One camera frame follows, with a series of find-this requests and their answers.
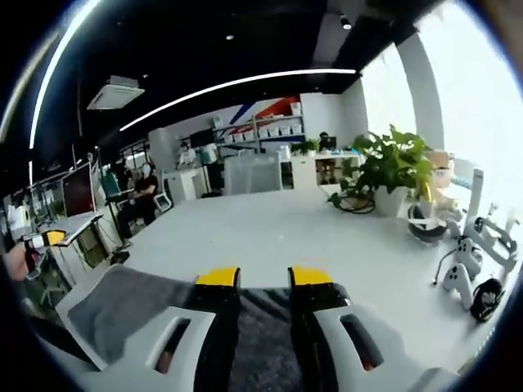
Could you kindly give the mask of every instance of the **computer monitor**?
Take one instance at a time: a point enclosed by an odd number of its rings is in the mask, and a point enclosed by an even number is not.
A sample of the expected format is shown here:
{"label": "computer monitor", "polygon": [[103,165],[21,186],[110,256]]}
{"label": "computer monitor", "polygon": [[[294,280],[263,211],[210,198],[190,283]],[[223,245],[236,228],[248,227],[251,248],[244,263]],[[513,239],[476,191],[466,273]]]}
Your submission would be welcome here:
{"label": "computer monitor", "polygon": [[95,212],[96,204],[92,192],[91,164],[87,163],[62,179],[64,208],[67,217]]}
{"label": "computer monitor", "polygon": [[325,137],[321,140],[321,147],[328,150],[336,149],[336,136]]}

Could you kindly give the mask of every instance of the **blue stripe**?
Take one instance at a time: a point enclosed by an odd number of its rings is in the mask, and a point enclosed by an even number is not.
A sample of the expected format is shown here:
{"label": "blue stripe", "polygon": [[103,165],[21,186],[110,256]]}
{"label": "blue stripe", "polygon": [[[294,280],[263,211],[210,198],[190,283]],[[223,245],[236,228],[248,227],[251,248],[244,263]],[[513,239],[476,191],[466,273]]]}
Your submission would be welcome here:
{"label": "blue stripe", "polygon": [[247,110],[251,109],[254,106],[255,102],[252,102],[250,104],[243,104],[241,108],[238,109],[238,113],[235,114],[235,116],[230,120],[229,125],[232,125],[238,121],[240,117],[242,117]]}

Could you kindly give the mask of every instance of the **window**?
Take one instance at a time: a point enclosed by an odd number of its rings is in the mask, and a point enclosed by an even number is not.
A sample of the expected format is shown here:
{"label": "window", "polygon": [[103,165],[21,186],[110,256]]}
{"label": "window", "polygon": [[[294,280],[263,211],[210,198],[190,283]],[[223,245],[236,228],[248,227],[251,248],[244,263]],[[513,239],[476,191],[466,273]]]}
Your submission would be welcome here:
{"label": "window", "polygon": [[434,71],[445,150],[485,171],[485,189],[511,205],[523,188],[523,105],[509,63],[474,14],[445,2],[418,29]]}
{"label": "window", "polygon": [[369,130],[383,135],[389,124],[416,133],[416,118],[407,76],[396,45],[392,44],[362,71]]}

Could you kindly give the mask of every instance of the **white cabinet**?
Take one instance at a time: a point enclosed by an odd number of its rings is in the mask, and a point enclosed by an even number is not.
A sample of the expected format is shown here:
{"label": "white cabinet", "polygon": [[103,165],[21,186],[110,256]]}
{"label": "white cabinet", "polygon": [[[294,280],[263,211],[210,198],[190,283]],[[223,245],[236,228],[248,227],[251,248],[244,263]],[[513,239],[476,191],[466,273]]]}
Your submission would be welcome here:
{"label": "white cabinet", "polygon": [[316,181],[316,160],[310,157],[292,157],[294,189],[308,189],[318,186]]}

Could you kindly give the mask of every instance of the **ceiling light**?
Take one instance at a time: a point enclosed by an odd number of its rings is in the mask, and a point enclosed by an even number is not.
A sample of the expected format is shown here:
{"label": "ceiling light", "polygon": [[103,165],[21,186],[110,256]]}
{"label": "ceiling light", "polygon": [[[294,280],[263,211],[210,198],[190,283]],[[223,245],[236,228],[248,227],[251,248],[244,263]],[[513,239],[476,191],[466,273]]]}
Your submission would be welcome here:
{"label": "ceiling light", "polygon": [[65,48],[74,36],[74,33],[78,30],[80,25],[85,21],[91,11],[96,7],[100,0],[88,0],[80,11],[71,20],[71,23],[65,31],[64,37],[62,37],[55,53],[52,55],[51,61],[47,66],[46,73],[43,75],[42,85],[38,92],[38,98],[36,99],[36,105],[34,106],[33,122],[31,123],[31,136],[29,138],[29,149],[34,147],[34,137],[36,136],[36,126],[38,124],[38,116],[40,115],[40,109],[42,108],[43,97],[46,95],[46,90],[49,87],[49,81],[51,76],[55,72],[55,68],[58,65],[58,61],[64,54]]}
{"label": "ceiling light", "polygon": [[135,153],[134,155],[128,155],[127,157],[125,157],[125,159],[128,161],[132,161],[134,158],[141,157],[142,155],[145,155],[145,152],[142,151],[141,153]]}
{"label": "ceiling light", "polygon": [[189,94],[188,96],[183,96],[182,98],[178,98],[177,100],[174,100],[172,102],[169,102],[168,104],[165,104],[163,106],[160,106],[159,108],[156,108],[154,110],[151,110],[149,113],[144,114],[143,116],[137,118],[136,120],[131,121],[129,124],[123,126],[120,128],[120,131],[125,131],[129,127],[132,127],[135,124],[138,124],[140,121],[145,120],[146,118],[149,118],[150,116],[157,114],[158,112],[161,112],[164,109],[170,108],[171,106],[174,106],[176,104],[179,104],[185,100],[190,100],[191,98],[195,98],[196,96],[201,96],[203,94],[207,94],[208,92],[220,90],[225,87],[235,86],[237,84],[246,83],[246,82],[254,82],[255,80],[262,80],[262,79],[268,79],[268,78],[277,78],[280,76],[293,76],[293,75],[312,75],[312,74],[355,74],[356,71],[353,69],[331,69],[331,68],[325,68],[325,69],[298,69],[295,71],[283,71],[283,72],[274,72],[274,73],[265,73],[263,75],[257,75],[257,76],[250,76],[248,78],[233,80],[232,82],[222,83],[218,84],[217,86],[204,88],[203,90],[193,92],[192,94]]}
{"label": "ceiling light", "polygon": [[33,161],[29,161],[29,186],[33,186]]}
{"label": "ceiling light", "polygon": [[340,21],[342,22],[342,27],[343,27],[344,30],[350,30],[350,29],[352,29],[352,26],[351,26],[351,24],[349,23],[349,20],[347,19],[346,16],[342,15],[342,16],[340,17]]}

